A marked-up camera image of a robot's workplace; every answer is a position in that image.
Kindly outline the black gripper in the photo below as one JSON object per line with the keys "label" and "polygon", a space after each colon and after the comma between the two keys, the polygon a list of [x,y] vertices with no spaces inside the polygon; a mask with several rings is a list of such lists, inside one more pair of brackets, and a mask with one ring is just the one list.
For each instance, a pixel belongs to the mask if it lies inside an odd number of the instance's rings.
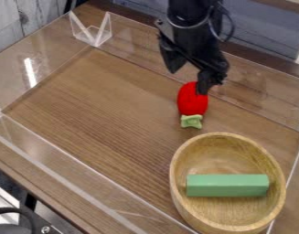
{"label": "black gripper", "polygon": [[216,39],[221,30],[221,17],[209,18],[195,28],[173,27],[165,18],[157,19],[155,26],[159,29],[159,48],[168,71],[176,73],[189,62],[200,70],[196,93],[207,95],[213,86],[223,84],[229,68]]}

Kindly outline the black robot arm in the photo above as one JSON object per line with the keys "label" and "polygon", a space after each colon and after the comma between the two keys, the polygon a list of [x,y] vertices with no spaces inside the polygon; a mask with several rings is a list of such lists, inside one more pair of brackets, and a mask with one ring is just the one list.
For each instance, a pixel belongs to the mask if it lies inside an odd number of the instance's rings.
{"label": "black robot arm", "polygon": [[220,43],[235,33],[235,21],[223,0],[168,0],[165,16],[155,21],[159,50],[168,71],[175,74],[189,62],[197,69],[195,93],[207,95],[221,85],[229,63]]}

